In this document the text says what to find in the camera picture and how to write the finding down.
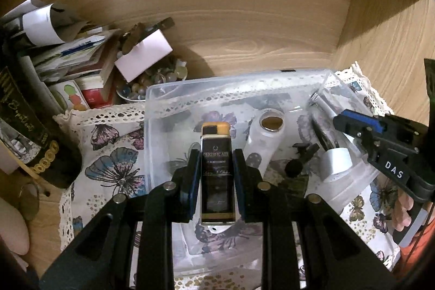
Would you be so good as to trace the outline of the person's right hand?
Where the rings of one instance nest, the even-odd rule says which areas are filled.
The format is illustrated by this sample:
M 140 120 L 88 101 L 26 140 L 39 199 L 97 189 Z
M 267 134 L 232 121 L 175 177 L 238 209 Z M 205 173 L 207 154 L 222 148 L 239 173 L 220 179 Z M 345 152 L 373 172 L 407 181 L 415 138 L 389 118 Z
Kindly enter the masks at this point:
M 428 226 L 426 227 L 426 231 L 430 231 L 430 233 L 434 233 L 434 210 L 430 213 L 432 202 L 426 202 L 423 208 L 428 212 Z M 398 190 L 397 200 L 394 204 L 394 209 L 392 212 L 392 224 L 393 228 L 396 231 L 401 232 L 405 227 L 408 227 L 411 224 L 411 216 L 408 211 L 411 210 L 414 206 L 414 200 L 401 189 Z

